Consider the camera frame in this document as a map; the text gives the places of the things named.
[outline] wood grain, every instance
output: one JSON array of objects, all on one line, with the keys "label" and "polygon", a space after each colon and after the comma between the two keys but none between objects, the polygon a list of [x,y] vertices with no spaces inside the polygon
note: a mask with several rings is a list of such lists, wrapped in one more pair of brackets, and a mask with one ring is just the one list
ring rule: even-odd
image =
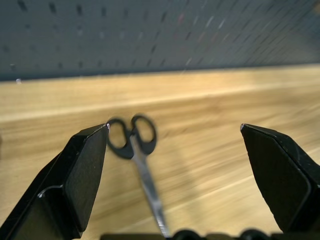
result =
[{"label": "wood grain", "polygon": [[[293,137],[320,163],[320,67],[168,72],[0,85],[0,224],[39,170],[79,130],[145,113],[157,125],[148,157],[170,231],[278,231],[255,184],[240,124]],[[113,133],[114,141],[120,136]],[[133,162],[109,149],[88,228],[158,233]]]}]

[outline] scissors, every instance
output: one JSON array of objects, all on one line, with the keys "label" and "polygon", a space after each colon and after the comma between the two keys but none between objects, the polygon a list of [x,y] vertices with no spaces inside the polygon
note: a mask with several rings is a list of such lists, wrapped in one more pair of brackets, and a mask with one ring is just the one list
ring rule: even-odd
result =
[{"label": "scissors", "polygon": [[[142,140],[137,128],[137,120],[144,120],[148,123],[153,135],[151,141],[146,142]],[[162,235],[165,238],[168,238],[170,234],[165,221],[162,203],[157,194],[156,186],[147,165],[147,156],[151,154],[156,148],[156,127],[148,117],[142,114],[136,114],[133,116],[133,118],[131,119],[132,129],[128,129],[125,122],[118,117],[111,118],[106,123],[109,131],[112,124],[121,125],[126,143],[123,147],[115,147],[110,141],[109,134],[107,134],[107,145],[119,157],[123,159],[133,160],[136,164],[137,170],[140,174],[140,180],[143,186],[143,190],[148,199],[153,216],[160,228]]]}]

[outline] scissor handle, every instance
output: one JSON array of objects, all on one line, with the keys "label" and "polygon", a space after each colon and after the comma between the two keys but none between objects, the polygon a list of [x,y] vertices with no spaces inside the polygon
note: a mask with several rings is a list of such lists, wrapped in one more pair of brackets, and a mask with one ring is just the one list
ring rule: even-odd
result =
[{"label": "scissor handle", "polygon": [[[145,120],[148,123],[148,125],[151,127],[152,135],[153,135],[151,141],[142,140],[136,124],[139,119]],[[132,133],[136,136],[140,150],[146,155],[151,154],[155,150],[156,144],[157,144],[157,131],[154,123],[147,116],[143,114],[136,114],[131,119],[131,124],[132,124]]]},{"label": "scissor handle", "polygon": [[110,127],[112,124],[120,124],[124,133],[124,138],[125,138],[125,145],[123,147],[116,147],[111,143],[109,139],[109,134],[107,134],[106,135],[107,145],[119,157],[122,157],[124,159],[132,159],[134,157],[134,150],[130,142],[131,131],[127,129],[125,122],[121,118],[114,117],[108,120],[106,124],[109,124]]}]

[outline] wooden table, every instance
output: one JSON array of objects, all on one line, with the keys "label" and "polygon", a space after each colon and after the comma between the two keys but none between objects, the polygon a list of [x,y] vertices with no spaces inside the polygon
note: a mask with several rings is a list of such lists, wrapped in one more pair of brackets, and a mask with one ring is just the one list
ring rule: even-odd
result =
[{"label": "wooden table", "polygon": [[[320,163],[319,65],[77,77],[0,84],[0,224],[79,130],[146,113],[148,158],[172,233],[278,231],[253,178],[240,124],[293,137]],[[115,142],[119,135],[113,134]],[[84,240],[158,233],[132,162],[107,149]]]}]

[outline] gray pegboard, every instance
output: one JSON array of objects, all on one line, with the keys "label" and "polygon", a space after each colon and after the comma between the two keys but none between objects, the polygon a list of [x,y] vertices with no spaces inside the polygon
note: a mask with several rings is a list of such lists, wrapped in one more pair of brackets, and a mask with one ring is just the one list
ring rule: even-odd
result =
[{"label": "gray pegboard", "polygon": [[320,62],[316,0],[1,0],[0,80]]}]

